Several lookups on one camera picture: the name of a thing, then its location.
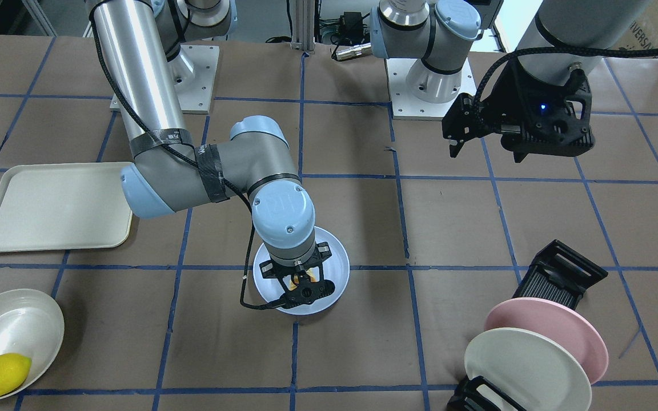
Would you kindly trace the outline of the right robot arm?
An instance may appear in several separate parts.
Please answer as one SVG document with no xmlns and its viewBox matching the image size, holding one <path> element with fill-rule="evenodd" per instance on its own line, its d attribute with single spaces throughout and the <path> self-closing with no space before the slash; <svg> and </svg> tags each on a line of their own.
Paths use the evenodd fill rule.
<svg viewBox="0 0 658 411">
<path fill-rule="evenodd" d="M 251 234 L 263 239 L 267 260 L 256 277 L 274 279 L 282 294 L 249 309 L 295 309 L 344 292 L 331 280 L 349 269 L 332 259 L 337 239 L 316 227 L 313 201 L 292 163 L 281 127 L 252 115 L 229 140 L 196 145 L 178 98 L 182 44 L 230 32 L 233 1 L 88 1 L 99 64 L 125 117 L 133 164 L 121 187 L 135 215 L 155 218 L 207 203 L 240 198 L 251 213 Z"/>
</svg>

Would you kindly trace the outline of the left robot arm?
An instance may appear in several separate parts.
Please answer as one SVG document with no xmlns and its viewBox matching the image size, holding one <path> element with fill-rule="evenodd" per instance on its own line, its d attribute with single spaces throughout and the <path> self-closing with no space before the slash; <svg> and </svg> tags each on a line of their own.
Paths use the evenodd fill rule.
<svg viewBox="0 0 658 411">
<path fill-rule="evenodd" d="M 475 94 L 450 91 L 442 135 L 457 157 L 470 140 L 501 136 L 516 162 L 528 154 L 576 157 L 595 146 L 587 74 L 603 57 L 658 57 L 658 49 L 616 50 L 614 44 L 647 1 L 544 1 L 517 48 L 479 80 Z M 460 80 L 485 13 L 497 1 L 381 1 L 371 10 L 372 53 L 413 58 L 412 91 L 431 101 L 432 82 Z"/>
</svg>

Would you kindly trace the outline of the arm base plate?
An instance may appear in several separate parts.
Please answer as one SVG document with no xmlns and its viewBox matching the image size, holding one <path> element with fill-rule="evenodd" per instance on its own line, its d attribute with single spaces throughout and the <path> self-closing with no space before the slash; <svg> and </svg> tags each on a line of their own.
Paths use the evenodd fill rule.
<svg viewBox="0 0 658 411">
<path fill-rule="evenodd" d="M 150 127 L 175 124 L 182 114 L 208 114 L 220 49 L 179 45 L 168 59 L 160 42 L 121 42 L 103 47 L 120 94 L 112 109 L 131 111 Z"/>
<path fill-rule="evenodd" d="M 389 58 L 386 68 L 397 119 L 441 120 L 460 94 L 477 91 L 468 61 L 452 75 L 432 72 L 419 58 Z"/>
</svg>

